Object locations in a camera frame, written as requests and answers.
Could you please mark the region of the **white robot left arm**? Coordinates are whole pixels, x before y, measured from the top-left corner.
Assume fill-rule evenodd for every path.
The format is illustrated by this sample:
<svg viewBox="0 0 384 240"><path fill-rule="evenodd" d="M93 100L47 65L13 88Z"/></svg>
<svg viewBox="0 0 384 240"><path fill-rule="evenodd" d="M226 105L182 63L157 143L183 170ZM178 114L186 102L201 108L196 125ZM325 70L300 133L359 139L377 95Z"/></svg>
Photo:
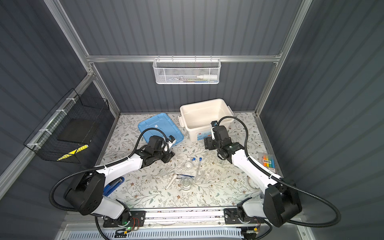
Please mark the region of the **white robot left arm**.
<svg viewBox="0 0 384 240"><path fill-rule="evenodd" d="M175 142L173 136L169 136L167 140L151 136L148 144L113 162L113 165L105 165L100 170L75 176L64 193L64 199L83 216L98 215L116 225L128 225L132 218L129 208L105 196L104 188L122 176L148 167L158 160L168 163L175 155L171 151Z"/></svg>

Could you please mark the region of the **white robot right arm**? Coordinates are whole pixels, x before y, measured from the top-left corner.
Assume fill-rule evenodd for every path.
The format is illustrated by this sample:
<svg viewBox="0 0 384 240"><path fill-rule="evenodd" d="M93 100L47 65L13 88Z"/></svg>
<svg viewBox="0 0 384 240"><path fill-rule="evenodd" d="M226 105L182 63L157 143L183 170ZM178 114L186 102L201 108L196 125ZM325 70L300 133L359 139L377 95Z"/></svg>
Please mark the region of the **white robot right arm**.
<svg viewBox="0 0 384 240"><path fill-rule="evenodd" d="M241 222L250 218L267 219L275 227L280 227L302 211L298 191L273 180L276 175L253 157L247 155L245 146L233 142L227 128L217 121L211 122L211 135L204 139L205 149L216 150L218 158L242 170L261 191L261 196L249 197L237 204L237 215Z"/></svg>

